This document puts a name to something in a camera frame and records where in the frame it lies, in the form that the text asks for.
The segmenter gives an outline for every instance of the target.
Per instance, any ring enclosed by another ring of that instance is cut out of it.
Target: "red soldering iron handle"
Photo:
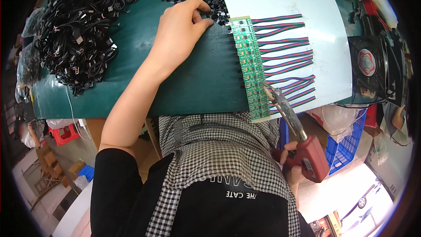
[[[318,138],[314,135],[297,145],[297,151],[293,158],[287,157],[285,165],[302,166],[304,177],[320,183],[329,174],[329,164]]]

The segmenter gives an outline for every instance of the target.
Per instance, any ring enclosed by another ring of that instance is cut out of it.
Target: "black fan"
[[[385,97],[389,84],[384,40],[378,36],[356,36],[348,37],[348,42],[354,83]]]

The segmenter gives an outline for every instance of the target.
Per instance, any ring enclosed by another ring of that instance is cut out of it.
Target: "black and white plaid shirt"
[[[288,236],[300,236],[294,194],[271,157],[279,120],[252,124],[248,112],[162,116],[162,155],[175,153],[146,236],[170,236],[182,190],[215,176],[240,178],[253,189],[287,200]]]

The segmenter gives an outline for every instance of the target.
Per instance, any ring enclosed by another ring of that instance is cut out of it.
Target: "green cutting mat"
[[[348,36],[361,35],[361,25],[349,23],[352,2],[336,0]],[[139,0],[120,13],[120,27],[112,34],[119,53],[110,63],[104,81],[72,97],[75,118],[107,117],[114,103],[148,55],[159,18],[172,4],[161,0]],[[240,88],[240,66],[228,28],[214,24],[197,43],[190,57],[161,85],[150,115],[247,111],[245,89]],[[34,86],[37,118],[71,118],[65,87],[43,71]]]

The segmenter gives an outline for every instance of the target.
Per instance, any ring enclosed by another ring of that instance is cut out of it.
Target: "black t-shirt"
[[[145,184],[135,159],[119,149],[96,156],[92,237],[144,236],[173,154],[149,169]],[[314,236],[299,214],[301,236]],[[235,177],[195,182],[182,191],[171,236],[288,236],[287,201]]]

